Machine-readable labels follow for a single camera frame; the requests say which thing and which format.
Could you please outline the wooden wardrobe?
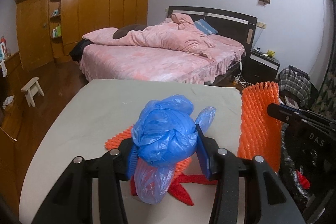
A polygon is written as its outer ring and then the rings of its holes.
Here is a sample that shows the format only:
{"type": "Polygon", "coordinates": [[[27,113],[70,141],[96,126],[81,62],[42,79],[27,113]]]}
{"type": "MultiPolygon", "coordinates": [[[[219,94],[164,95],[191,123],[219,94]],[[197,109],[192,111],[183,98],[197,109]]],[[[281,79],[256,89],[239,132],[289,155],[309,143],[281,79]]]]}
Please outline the wooden wardrobe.
{"type": "Polygon", "coordinates": [[[23,69],[64,60],[81,37],[105,27],[147,22],[148,0],[15,0],[23,69]]]}

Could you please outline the red glove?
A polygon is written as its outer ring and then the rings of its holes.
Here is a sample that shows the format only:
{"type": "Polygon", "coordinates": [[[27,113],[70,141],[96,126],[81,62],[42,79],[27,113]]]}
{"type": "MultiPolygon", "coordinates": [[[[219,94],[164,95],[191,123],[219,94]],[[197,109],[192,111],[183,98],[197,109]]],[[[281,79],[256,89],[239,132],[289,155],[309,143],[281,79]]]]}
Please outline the red glove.
{"type": "Polygon", "coordinates": [[[194,206],[194,203],[187,192],[187,190],[183,187],[183,184],[201,184],[201,185],[216,185],[218,183],[217,180],[210,181],[206,179],[203,174],[184,174],[181,173],[179,176],[173,179],[173,182],[170,184],[168,188],[168,193],[177,199],[178,201],[188,205],[194,206]]]}
{"type": "Polygon", "coordinates": [[[309,180],[299,170],[296,170],[296,174],[300,186],[305,190],[309,189],[310,188],[309,180]]]}

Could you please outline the pink bed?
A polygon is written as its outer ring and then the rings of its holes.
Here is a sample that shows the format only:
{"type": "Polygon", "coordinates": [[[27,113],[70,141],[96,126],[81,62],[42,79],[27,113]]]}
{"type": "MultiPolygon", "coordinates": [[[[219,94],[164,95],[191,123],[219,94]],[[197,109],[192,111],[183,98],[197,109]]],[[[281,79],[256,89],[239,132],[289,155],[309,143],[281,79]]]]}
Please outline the pink bed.
{"type": "Polygon", "coordinates": [[[163,48],[107,46],[82,39],[70,52],[88,81],[96,79],[213,84],[245,57],[236,40],[210,35],[210,58],[163,48]]]}

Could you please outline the wooden side desk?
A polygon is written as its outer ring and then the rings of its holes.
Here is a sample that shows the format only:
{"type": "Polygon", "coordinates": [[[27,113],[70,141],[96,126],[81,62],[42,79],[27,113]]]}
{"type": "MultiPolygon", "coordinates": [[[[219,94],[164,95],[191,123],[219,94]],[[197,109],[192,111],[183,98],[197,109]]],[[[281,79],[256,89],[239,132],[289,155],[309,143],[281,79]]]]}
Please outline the wooden side desk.
{"type": "MultiPolygon", "coordinates": [[[[20,98],[21,59],[19,53],[5,61],[7,76],[1,77],[1,102],[9,96],[20,98]]],[[[1,107],[1,197],[14,215],[18,215],[19,193],[15,175],[15,143],[21,126],[21,111],[16,101],[1,107]]]]}

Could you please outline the pink crumpled duvet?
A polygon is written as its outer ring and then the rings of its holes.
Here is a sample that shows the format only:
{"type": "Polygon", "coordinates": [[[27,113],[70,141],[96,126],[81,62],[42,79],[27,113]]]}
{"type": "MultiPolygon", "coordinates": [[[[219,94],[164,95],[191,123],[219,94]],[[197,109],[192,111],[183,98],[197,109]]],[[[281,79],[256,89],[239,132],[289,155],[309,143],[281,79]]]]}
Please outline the pink crumpled duvet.
{"type": "Polygon", "coordinates": [[[187,52],[212,59],[212,40],[199,30],[192,18],[186,14],[173,13],[164,22],[147,26],[143,30],[130,30],[121,38],[113,36],[117,28],[102,28],[82,36],[94,44],[104,46],[134,46],[162,48],[165,50],[187,52]]]}

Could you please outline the book on floor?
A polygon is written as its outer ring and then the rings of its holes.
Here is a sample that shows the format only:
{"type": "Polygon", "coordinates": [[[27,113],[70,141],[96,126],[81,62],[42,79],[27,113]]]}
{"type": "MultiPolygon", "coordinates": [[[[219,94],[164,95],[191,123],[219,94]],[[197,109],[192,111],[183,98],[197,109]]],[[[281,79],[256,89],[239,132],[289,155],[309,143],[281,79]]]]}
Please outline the book on floor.
{"type": "Polygon", "coordinates": [[[294,99],[285,96],[284,100],[285,100],[286,106],[289,106],[289,107],[294,108],[294,109],[299,109],[299,105],[297,104],[297,102],[295,102],[294,99]]]}

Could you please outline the black lined trash bin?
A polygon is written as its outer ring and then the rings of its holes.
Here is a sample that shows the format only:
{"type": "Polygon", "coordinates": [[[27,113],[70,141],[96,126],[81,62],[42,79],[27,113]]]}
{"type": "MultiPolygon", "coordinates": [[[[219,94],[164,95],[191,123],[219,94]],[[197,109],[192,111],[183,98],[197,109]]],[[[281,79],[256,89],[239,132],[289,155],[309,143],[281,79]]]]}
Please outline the black lined trash bin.
{"type": "Polygon", "coordinates": [[[326,148],[300,140],[292,127],[281,131],[279,175],[306,223],[335,223],[335,141],[326,148]],[[303,189],[296,170],[309,180],[303,189]]]}

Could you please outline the orange foam net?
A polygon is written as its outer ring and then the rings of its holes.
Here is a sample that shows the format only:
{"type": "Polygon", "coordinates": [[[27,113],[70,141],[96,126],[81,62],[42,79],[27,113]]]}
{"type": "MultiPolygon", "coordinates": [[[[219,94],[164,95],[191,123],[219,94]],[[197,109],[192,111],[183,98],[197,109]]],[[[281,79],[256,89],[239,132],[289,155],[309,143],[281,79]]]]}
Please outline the orange foam net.
{"type": "Polygon", "coordinates": [[[243,90],[237,151],[237,156],[243,159],[261,155],[275,172],[279,171],[281,162],[282,122],[270,117],[267,107],[279,104],[278,95],[275,82],[257,83],[243,90]]]}
{"type": "MultiPolygon", "coordinates": [[[[113,148],[118,148],[121,142],[124,139],[131,138],[131,129],[133,127],[130,126],[126,130],[124,130],[121,133],[118,133],[117,135],[113,136],[112,138],[108,139],[105,142],[105,149],[111,150],[113,148]]],[[[188,183],[193,182],[193,176],[192,175],[186,175],[184,174],[184,171],[189,167],[191,164],[192,159],[191,157],[188,157],[187,159],[180,161],[176,164],[175,174],[174,174],[174,180],[178,180],[181,183],[188,183]]]]}

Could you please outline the yellow plush toy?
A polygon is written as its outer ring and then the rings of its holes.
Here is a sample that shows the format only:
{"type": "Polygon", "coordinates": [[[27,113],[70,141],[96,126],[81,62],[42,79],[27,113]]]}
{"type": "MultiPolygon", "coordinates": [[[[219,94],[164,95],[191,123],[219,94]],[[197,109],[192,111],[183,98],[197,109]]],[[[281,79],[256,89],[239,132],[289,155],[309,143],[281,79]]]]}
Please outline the yellow plush toy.
{"type": "Polygon", "coordinates": [[[274,59],[275,58],[275,51],[267,50],[266,56],[271,58],[271,59],[274,59]]]}

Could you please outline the dark wooden headboard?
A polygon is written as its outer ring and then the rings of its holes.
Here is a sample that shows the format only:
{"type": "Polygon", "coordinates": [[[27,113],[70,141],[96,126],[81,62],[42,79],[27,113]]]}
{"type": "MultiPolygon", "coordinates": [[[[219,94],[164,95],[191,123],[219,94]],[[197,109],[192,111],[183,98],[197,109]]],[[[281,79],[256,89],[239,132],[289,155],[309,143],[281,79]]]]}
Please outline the dark wooden headboard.
{"type": "Polygon", "coordinates": [[[170,17],[174,12],[187,14],[193,21],[203,19],[218,31],[218,35],[240,42],[249,56],[256,31],[256,17],[234,11],[193,6],[170,6],[167,16],[170,17]]]}

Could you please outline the plaid shirt on chair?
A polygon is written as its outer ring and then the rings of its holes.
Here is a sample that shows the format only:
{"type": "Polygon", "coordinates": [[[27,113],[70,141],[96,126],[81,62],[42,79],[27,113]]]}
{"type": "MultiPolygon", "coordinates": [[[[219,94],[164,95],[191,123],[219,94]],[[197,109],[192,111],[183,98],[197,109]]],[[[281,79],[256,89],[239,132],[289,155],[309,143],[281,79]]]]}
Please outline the plaid shirt on chair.
{"type": "Polygon", "coordinates": [[[278,74],[279,91],[290,92],[299,99],[301,107],[307,107],[311,95],[311,83],[299,69],[290,66],[278,74]]]}

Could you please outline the blue plastic bag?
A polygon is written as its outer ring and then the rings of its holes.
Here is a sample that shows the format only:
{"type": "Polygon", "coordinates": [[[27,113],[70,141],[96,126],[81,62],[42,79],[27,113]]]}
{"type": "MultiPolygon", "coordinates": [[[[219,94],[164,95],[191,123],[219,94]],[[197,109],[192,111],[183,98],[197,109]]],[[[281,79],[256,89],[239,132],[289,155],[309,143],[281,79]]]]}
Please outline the blue plastic bag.
{"type": "Polygon", "coordinates": [[[207,132],[216,113],[209,106],[193,119],[193,111],[193,103],[183,95],[152,100],[132,127],[131,137],[138,155],[132,189],[142,202],[156,205],[169,193],[192,206],[194,203],[183,184],[209,183],[203,175],[183,173],[197,148],[196,127],[207,132]]]}

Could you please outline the blue pillow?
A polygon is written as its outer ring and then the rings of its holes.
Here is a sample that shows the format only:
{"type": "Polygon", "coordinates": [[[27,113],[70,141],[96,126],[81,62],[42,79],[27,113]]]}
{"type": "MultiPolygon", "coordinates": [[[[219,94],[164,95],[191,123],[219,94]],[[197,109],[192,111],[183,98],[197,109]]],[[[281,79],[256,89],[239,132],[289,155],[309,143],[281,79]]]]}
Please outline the blue pillow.
{"type": "Polygon", "coordinates": [[[218,31],[210,26],[204,19],[199,19],[194,22],[196,28],[206,35],[216,35],[218,31]]]}

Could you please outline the small white stool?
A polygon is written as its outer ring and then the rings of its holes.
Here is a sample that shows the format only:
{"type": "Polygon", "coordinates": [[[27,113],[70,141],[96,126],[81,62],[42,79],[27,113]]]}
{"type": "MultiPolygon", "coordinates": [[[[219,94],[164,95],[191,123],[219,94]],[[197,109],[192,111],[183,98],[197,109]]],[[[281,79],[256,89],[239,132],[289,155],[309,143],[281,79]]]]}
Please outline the small white stool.
{"type": "Polygon", "coordinates": [[[21,92],[24,93],[27,104],[29,107],[35,107],[35,101],[34,96],[36,94],[39,94],[40,96],[44,96],[45,93],[42,90],[40,84],[39,84],[39,77],[33,77],[29,80],[22,88],[21,92]]]}

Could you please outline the dark nightstand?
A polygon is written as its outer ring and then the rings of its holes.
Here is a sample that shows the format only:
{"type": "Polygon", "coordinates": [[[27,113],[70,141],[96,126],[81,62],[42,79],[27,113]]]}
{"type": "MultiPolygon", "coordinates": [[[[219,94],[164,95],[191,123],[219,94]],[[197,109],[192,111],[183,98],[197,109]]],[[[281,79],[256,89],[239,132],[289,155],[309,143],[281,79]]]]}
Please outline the dark nightstand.
{"type": "Polygon", "coordinates": [[[251,84],[275,81],[279,68],[280,63],[277,59],[252,50],[249,59],[243,65],[243,79],[251,84]]]}

